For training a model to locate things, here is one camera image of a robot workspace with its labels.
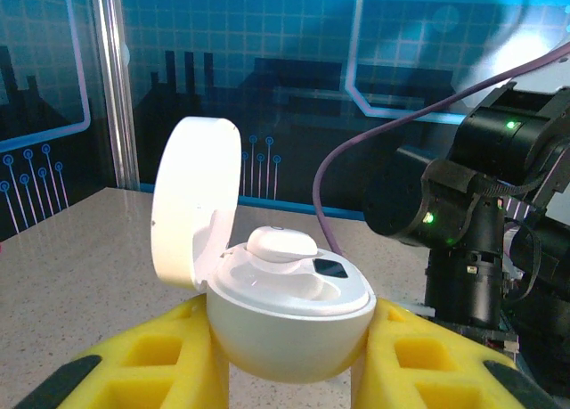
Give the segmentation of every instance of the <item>white hinged lid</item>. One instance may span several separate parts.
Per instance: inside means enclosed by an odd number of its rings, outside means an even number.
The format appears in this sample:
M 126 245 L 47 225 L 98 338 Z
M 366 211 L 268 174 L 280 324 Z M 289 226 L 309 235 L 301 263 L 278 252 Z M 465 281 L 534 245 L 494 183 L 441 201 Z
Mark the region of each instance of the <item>white hinged lid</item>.
M 184 118 L 162 154 L 152 202 L 152 262 L 159 279 L 206 290 L 232 234 L 241 140 L 227 119 Z

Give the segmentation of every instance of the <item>gray countertop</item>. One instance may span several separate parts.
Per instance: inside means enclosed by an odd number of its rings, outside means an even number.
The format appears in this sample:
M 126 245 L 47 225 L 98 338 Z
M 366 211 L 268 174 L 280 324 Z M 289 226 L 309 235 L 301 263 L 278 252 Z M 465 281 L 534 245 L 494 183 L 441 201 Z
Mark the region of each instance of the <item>gray countertop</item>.
M 151 263 L 146 193 L 105 189 L 12 237 L 0 254 L 0 407 L 25 397 L 60 365 L 193 296 L 169 288 Z M 331 219 L 346 257 L 380 297 L 421 301 L 427 251 L 374 234 L 363 222 Z M 311 234 L 314 216 L 239 207 L 232 244 L 261 225 Z M 350 376 L 307 386 L 231 371 L 231 408 L 349 408 Z

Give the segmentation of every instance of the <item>purple cable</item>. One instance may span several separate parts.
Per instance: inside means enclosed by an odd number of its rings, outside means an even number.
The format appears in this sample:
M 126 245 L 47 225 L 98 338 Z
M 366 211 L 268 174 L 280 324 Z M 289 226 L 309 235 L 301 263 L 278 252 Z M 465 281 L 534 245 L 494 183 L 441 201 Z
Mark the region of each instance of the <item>purple cable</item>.
M 451 104 L 458 102 L 461 99 L 464 99 L 465 97 L 468 97 L 474 93 L 484 90 L 490 86 L 494 86 L 495 84 L 499 84 L 505 79 L 519 77 L 521 75 L 524 75 L 525 73 L 537 70 L 543 66 L 546 66 L 547 64 L 551 64 L 552 62 L 561 59 L 562 57 L 568 54 L 570 54 L 570 42 L 560 46 L 555 50 L 550 51 L 549 53 L 544 54 L 542 57 L 539 57 L 538 59 L 529 61 L 528 63 L 515 67 L 514 69 L 507 70 L 506 72 L 502 72 L 499 75 L 495 75 L 494 77 L 488 78 L 485 81 L 479 82 L 478 84 L 475 84 L 470 88 L 466 88 L 462 92 L 454 94 L 446 99 L 443 99 L 440 102 L 427 106 L 424 109 L 417 110 L 408 116 L 387 122 L 381 127 L 373 128 L 372 130 L 361 133 L 353 137 L 352 139 L 348 139 L 346 142 L 340 144 L 334 151 L 332 151 L 327 156 L 327 158 L 324 159 L 324 161 L 319 166 L 319 169 L 317 170 L 317 173 L 314 176 L 313 180 L 313 205 L 316 211 L 317 219 L 319 220 L 319 224 L 321 225 L 322 232 L 324 233 L 324 236 L 327 239 L 327 243 L 330 245 L 330 249 L 333 252 L 342 255 L 342 250 L 340 246 L 338 246 L 334 233 L 330 228 L 329 221 L 324 216 L 324 213 L 322 211 L 321 184 L 322 184 L 322 178 L 325 172 L 327 171 L 327 168 L 338 155 L 340 155 L 342 152 L 346 151 L 347 149 L 355 146 L 356 144 L 368 140 L 371 137 L 374 137 L 375 135 L 380 135 L 382 133 L 385 133 L 386 131 L 393 130 L 394 128 L 402 126 L 403 124 L 407 124 L 408 122 L 411 122 L 414 119 L 428 115 L 428 113 L 446 108 Z

